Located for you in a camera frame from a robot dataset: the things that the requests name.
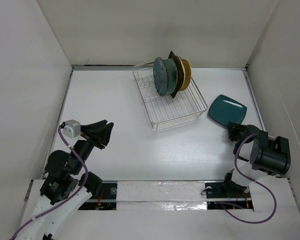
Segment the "square brown yellow plate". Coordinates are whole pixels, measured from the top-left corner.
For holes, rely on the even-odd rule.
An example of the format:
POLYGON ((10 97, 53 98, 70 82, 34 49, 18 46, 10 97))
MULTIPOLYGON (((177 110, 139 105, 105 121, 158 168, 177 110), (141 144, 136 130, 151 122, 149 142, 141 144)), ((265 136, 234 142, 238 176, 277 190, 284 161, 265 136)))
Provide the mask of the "square brown yellow plate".
POLYGON ((181 89, 184 74, 183 74, 183 69, 181 66, 181 61, 180 61, 179 57, 177 55, 175 55, 172 50, 170 51, 168 58, 172 59, 175 62, 176 67, 177 67, 177 84, 176 84, 176 87, 175 87, 173 93, 171 94, 171 97, 174 99, 176 97, 177 93, 181 89))

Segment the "light green flower plate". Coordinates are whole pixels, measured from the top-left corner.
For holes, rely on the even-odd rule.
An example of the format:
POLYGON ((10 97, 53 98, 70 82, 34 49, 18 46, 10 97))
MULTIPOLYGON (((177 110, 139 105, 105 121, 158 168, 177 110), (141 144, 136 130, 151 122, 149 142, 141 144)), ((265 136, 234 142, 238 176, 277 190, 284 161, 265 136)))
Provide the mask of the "light green flower plate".
POLYGON ((170 95, 176 88, 178 81, 178 71, 175 62, 171 58, 165 59, 164 63, 168 74, 168 87, 166 95, 170 95))

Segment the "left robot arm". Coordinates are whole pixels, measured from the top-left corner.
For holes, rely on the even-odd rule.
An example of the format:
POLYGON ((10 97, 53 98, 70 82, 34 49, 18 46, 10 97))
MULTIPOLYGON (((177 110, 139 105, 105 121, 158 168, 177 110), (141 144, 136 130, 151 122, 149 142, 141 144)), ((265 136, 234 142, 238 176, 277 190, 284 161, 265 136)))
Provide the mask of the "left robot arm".
POLYGON ((31 218, 12 235, 13 240, 55 240, 62 227, 90 198, 104 196, 103 180, 88 170, 94 148, 109 144, 114 123, 101 120, 82 125, 64 121, 58 135, 69 151, 55 150, 47 160, 47 173, 31 218))

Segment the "square dark teal plate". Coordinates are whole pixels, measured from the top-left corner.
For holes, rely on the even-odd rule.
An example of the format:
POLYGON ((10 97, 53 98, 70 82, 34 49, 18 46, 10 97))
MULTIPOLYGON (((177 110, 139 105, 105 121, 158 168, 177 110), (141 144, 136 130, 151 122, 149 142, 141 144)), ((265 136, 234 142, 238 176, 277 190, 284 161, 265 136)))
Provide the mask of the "square dark teal plate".
POLYGON ((211 104, 208 116, 217 124, 228 127, 229 123, 241 124, 247 114, 242 103, 220 94, 211 104))

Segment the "beige bird painted plate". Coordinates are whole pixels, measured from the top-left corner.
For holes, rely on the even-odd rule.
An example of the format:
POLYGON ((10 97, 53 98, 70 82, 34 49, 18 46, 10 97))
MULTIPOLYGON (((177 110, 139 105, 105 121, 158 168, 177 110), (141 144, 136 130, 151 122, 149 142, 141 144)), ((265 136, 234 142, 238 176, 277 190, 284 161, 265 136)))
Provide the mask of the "beige bird painted plate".
POLYGON ((178 56, 180 62, 181 62, 181 67, 182 67, 182 71, 183 71, 183 81, 182 81, 182 85, 181 85, 181 88, 179 91, 182 91, 183 87, 184 87, 184 84, 185 84, 185 81, 186 81, 186 70, 185 70, 185 66, 182 62, 182 58, 180 56, 178 56))

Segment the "round dark teal plate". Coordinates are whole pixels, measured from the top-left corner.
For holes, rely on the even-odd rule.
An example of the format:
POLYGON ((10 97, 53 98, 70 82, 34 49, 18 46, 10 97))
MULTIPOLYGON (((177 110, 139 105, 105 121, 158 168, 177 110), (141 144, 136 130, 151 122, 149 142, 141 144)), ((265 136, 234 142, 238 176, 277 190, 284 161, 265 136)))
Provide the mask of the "round dark teal plate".
POLYGON ((157 93, 163 97, 168 91, 168 71, 164 60, 157 57, 153 63, 153 79, 157 93))

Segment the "round woven bamboo plate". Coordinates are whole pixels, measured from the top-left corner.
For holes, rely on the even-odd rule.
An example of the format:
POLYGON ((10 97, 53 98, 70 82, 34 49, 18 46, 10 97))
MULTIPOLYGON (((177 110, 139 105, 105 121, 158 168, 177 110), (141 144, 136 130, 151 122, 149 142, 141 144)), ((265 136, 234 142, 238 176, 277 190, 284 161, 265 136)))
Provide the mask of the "round woven bamboo plate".
POLYGON ((184 91, 187 89, 187 87, 190 84, 191 77, 192 77, 192 69, 190 63, 186 59, 182 58, 181 61, 184 66, 184 82, 180 90, 184 91))

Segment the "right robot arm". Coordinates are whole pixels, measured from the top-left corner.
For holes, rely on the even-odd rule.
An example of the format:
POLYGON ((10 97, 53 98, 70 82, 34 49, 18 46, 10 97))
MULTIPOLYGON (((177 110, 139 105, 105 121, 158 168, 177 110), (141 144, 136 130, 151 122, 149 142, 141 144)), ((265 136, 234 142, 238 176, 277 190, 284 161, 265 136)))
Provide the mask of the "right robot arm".
POLYGON ((291 166, 289 140, 269 137, 268 132, 254 125, 230 122, 228 137, 235 142, 234 169, 228 172, 221 184, 227 197, 243 193, 250 185, 264 176, 285 175, 291 166))

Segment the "silver taped front rail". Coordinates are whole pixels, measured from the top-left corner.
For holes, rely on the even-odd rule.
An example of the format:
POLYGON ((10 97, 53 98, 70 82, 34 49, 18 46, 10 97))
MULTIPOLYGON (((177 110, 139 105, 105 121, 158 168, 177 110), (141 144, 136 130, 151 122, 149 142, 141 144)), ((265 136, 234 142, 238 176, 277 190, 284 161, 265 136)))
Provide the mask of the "silver taped front rail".
POLYGON ((208 210, 201 195, 208 181, 117 181, 118 211, 208 210))

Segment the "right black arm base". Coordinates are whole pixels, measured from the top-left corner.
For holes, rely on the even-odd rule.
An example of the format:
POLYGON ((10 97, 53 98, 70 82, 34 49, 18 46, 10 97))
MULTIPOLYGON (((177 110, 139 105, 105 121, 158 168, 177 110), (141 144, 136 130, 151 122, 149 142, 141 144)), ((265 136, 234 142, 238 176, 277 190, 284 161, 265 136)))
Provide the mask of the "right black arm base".
POLYGON ((200 194, 206 197, 208 210, 250 209, 254 208, 250 193, 236 188, 225 190, 222 181, 208 181, 200 194))

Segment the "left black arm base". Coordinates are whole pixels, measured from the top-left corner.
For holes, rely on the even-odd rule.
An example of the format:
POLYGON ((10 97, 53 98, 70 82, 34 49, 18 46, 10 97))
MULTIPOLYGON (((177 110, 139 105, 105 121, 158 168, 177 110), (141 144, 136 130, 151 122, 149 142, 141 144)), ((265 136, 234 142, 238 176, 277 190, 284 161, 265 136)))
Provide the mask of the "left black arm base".
POLYGON ((79 210, 81 211, 111 211, 117 209, 117 181, 104 181, 94 192, 92 197, 84 202, 79 210))

